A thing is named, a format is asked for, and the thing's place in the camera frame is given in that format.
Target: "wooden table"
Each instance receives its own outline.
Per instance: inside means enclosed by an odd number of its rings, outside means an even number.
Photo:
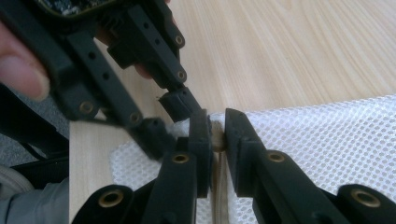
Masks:
[[[186,85],[210,113],[396,92],[394,0],[172,0],[170,8],[187,40]],[[156,102],[164,90],[133,68],[116,70],[146,117],[170,120]],[[112,183],[108,153],[130,139],[121,129],[71,124],[70,217]]]

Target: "white mesh fabric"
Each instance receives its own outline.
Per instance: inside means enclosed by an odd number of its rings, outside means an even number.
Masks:
[[[352,102],[247,112],[268,149],[286,152],[320,188],[362,184],[396,201],[396,95]],[[223,114],[211,116],[224,123]],[[189,122],[170,128],[188,134]],[[111,154],[114,180],[139,188],[153,179],[159,164],[133,142]],[[236,198],[228,177],[230,223],[255,223],[251,199]],[[198,205],[197,223],[211,223],[210,202]]]

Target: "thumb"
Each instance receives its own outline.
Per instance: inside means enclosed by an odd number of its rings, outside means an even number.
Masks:
[[[0,82],[34,100],[45,99],[50,80],[39,60],[1,22],[0,40]]]

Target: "light wood surface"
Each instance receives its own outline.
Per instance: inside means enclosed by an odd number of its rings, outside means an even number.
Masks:
[[[186,85],[210,113],[396,92],[394,0],[172,0],[170,8],[187,40]],[[112,64],[145,116],[169,121],[156,101],[165,91]],[[127,141],[120,129],[71,124],[70,217],[112,183],[108,153]]]

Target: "black cable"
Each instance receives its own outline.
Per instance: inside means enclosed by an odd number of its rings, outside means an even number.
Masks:
[[[44,158],[43,156],[41,156],[40,154],[38,154],[34,148],[32,148],[29,144],[27,143],[22,143],[19,142],[21,144],[21,146],[23,146],[24,149],[26,149],[26,151],[28,151],[33,157],[35,157],[36,159],[40,160],[40,161],[44,161],[46,160],[46,158]]]

